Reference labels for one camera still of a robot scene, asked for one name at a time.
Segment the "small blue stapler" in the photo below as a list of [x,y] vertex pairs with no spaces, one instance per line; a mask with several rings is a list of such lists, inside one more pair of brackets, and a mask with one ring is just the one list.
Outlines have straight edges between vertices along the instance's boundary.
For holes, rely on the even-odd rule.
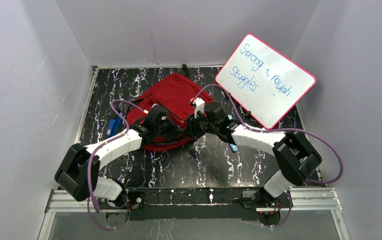
[[229,143],[228,146],[229,146],[231,152],[233,152],[233,153],[237,153],[239,151],[238,147],[235,144]]

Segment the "red backpack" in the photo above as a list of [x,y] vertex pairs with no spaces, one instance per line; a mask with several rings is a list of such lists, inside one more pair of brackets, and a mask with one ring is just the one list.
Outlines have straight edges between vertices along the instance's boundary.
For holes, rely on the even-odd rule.
[[154,84],[132,103],[126,110],[125,117],[130,125],[139,123],[146,116],[139,109],[147,110],[153,104],[159,104],[169,110],[171,120],[179,130],[186,128],[187,118],[194,114],[194,108],[190,105],[193,97],[198,96],[206,104],[213,102],[213,98],[188,77],[173,73]]

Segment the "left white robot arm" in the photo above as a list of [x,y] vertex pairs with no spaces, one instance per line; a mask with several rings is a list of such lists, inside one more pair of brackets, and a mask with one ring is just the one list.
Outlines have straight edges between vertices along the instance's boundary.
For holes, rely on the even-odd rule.
[[128,189],[115,179],[100,177],[100,170],[122,155],[154,143],[157,137],[171,140],[179,133],[180,127],[167,108],[154,105],[140,121],[115,136],[95,144],[70,146],[54,180],[78,202],[104,198],[122,208],[128,202]]

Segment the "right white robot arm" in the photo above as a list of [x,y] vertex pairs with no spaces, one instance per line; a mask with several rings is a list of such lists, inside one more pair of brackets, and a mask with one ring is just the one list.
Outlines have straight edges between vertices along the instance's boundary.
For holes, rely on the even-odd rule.
[[251,128],[225,114],[219,103],[205,103],[199,97],[192,99],[190,105],[194,113],[187,119],[186,136],[197,139],[213,134],[225,143],[255,148],[276,159],[279,170],[257,191],[243,193],[234,203],[273,207],[280,195],[304,185],[322,162],[320,154],[299,130],[268,132]]

